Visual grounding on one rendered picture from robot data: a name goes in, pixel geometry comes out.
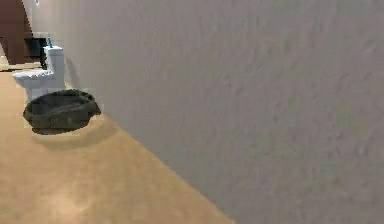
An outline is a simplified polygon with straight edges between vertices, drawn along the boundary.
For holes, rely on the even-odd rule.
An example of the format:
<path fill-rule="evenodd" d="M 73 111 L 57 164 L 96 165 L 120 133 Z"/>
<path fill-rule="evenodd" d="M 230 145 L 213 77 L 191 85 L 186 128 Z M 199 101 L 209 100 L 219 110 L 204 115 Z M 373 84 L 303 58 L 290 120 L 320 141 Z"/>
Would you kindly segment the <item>white toilet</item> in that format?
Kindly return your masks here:
<path fill-rule="evenodd" d="M 62 47 L 45 46 L 46 69 L 16 72 L 12 75 L 16 83 L 25 90 L 26 101 L 65 88 L 65 57 Z"/>

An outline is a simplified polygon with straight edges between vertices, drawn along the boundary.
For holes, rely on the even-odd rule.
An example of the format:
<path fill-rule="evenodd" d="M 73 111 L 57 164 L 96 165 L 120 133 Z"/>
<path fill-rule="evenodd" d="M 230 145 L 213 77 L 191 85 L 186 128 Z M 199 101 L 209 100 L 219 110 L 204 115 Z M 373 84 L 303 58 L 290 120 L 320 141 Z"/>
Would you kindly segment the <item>dark grey round basket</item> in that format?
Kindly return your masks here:
<path fill-rule="evenodd" d="M 30 101 L 23 117 L 34 133 L 57 135 L 87 126 L 92 117 L 100 115 L 96 99 L 78 89 L 44 94 Z"/>

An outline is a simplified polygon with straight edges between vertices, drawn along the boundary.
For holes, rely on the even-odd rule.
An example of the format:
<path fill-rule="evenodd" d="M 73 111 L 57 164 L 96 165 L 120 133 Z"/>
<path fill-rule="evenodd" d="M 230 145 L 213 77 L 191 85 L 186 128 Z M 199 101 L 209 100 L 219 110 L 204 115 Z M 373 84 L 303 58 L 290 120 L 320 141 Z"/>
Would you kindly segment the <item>brown wooden cabinet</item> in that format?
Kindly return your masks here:
<path fill-rule="evenodd" d="M 32 36 L 22 0 L 0 0 L 0 45 L 10 65 L 24 64 L 29 56 L 26 38 Z"/>

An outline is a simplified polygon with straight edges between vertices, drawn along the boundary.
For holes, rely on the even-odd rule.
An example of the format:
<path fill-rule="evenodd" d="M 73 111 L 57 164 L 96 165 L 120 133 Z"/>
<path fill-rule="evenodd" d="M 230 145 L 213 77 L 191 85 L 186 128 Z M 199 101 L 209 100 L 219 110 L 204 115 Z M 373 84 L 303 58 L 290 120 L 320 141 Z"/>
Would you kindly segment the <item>black bin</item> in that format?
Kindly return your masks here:
<path fill-rule="evenodd" d="M 28 52 L 30 56 L 34 59 L 38 58 L 41 68 L 43 70 L 47 69 L 46 64 L 46 54 L 44 47 L 47 45 L 45 38 L 25 38 L 25 43 L 27 44 Z"/>

